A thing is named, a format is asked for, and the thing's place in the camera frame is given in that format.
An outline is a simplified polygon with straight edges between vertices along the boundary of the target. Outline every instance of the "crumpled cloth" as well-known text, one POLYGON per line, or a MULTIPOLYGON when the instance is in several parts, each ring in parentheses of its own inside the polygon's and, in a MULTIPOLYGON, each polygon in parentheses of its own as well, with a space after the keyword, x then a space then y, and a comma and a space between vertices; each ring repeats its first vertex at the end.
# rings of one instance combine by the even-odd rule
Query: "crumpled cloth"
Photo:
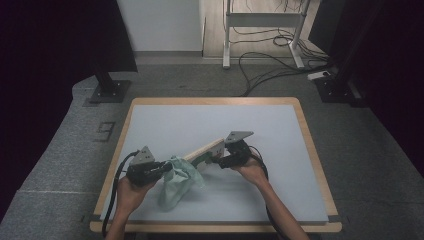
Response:
POLYGON ((199 187, 205 186, 202 175, 191 163, 176 156, 168 161, 173 169, 163 175, 164 184, 158 199, 159 207, 164 211, 177 206, 194 183, 199 187))

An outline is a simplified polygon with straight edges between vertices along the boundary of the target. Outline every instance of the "gray floor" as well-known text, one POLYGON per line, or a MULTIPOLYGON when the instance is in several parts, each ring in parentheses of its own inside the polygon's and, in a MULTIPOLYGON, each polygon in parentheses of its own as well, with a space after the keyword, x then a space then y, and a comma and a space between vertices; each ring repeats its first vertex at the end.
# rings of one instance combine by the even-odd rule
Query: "gray floor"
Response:
MULTIPOLYGON (((248 74, 274 68, 249 65, 248 74)), ((69 112, 16 193, 0 239, 102 239, 90 231, 90 216, 131 100, 229 97, 245 90, 237 65, 223 70, 220 64, 152 61, 139 65, 139 73, 111 74, 132 80, 120 104, 83 107, 96 80, 74 86, 69 112), (108 138, 98 131, 105 122, 114 122, 114 130, 108 141, 98 141, 108 138)), ((250 96, 300 100, 343 222, 340 233, 322 234, 322 239, 424 239, 424 180, 370 109, 322 103, 306 75, 272 80, 250 96)))

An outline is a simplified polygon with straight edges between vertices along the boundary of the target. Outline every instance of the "black cable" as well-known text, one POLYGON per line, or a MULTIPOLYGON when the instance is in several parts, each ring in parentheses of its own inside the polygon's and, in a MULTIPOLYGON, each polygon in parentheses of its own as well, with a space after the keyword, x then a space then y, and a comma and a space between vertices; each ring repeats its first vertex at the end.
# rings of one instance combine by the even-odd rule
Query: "black cable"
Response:
POLYGON ((106 226, 107 226, 107 223, 109 221, 110 213, 112 212, 113 204, 115 203, 116 189, 118 188, 119 176, 121 175, 122 169, 124 168, 124 165, 127 162, 127 160, 130 157, 134 157, 139 152, 140 151, 137 150, 135 152, 128 154, 128 156, 125 157, 124 161, 122 161, 121 164, 119 164, 119 167, 116 170, 115 177, 113 179, 113 184, 112 184, 112 193, 111 193, 110 200, 109 200, 109 207, 107 209, 105 219, 103 219, 102 234, 103 234, 104 238, 106 238, 106 235, 107 235, 106 226))
POLYGON ((281 60, 279 60, 276 57, 273 57, 273 56, 268 55, 268 54, 265 54, 265 53, 257 53, 257 52, 247 52, 247 53, 244 53, 244 54, 242 54, 239 57, 239 67, 240 67, 240 70, 241 70, 243 76, 245 77, 245 80, 246 80, 246 91, 243 94, 239 95, 238 97, 246 97, 246 96, 248 96, 249 93, 254 88, 256 88, 260 84, 265 83, 265 82, 267 82, 269 80, 272 80, 272 79, 275 79, 275 78, 278 78, 278 77, 283 77, 283 76, 299 75, 299 74, 309 73, 309 72, 313 72, 313 71, 317 71, 317 70, 322 70, 322 69, 325 69, 325 68, 330 67, 331 65, 332 65, 331 62, 327 62, 327 64, 325 64, 323 66, 318 66, 318 67, 311 68, 311 69, 298 69, 296 67, 292 67, 290 65, 285 64, 284 62, 282 62, 281 60), (265 74, 261 74, 261 75, 258 75, 256 77, 252 78, 252 79, 249 79, 249 77, 247 76, 247 74, 246 74, 246 72, 245 72, 245 70, 244 70, 244 68, 243 68, 243 66, 241 64, 241 61, 242 61, 243 57, 246 56, 246 55, 249 55, 249 54, 261 55, 261 56, 265 56, 265 57, 271 58, 271 59, 279 62, 280 64, 282 64, 288 70, 287 69, 282 69, 284 71, 280 71, 279 73, 277 73, 275 75, 272 75, 272 76, 267 77, 267 78, 263 78, 263 76, 266 76, 267 74, 276 71, 276 70, 272 70, 272 71, 267 72, 265 74), (253 81, 255 79, 256 79, 255 84, 251 85, 251 81, 253 81))

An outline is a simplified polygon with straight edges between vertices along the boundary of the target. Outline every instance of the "black curtain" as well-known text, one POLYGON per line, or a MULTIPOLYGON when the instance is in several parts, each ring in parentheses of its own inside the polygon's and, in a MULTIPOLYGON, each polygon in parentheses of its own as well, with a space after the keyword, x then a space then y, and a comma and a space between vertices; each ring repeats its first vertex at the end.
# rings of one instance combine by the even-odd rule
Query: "black curtain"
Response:
POLYGON ((0 3, 0 219, 72 101, 94 74, 137 71, 115 0, 0 3))

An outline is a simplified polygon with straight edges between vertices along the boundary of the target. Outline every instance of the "tripod base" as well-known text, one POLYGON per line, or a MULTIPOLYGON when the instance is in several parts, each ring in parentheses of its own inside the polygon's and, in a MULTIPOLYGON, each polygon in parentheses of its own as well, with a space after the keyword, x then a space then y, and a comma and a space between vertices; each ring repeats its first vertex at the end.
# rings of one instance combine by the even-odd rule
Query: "tripod base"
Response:
POLYGON ((94 90, 88 102, 91 104, 96 103, 121 103, 124 100, 125 94, 131 85, 129 80, 115 80, 112 81, 114 88, 113 91, 105 92, 101 89, 100 85, 94 90))
POLYGON ((352 103, 354 96, 349 86, 341 86, 333 79, 321 78, 314 80, 317 90, 324 103, 352 103))

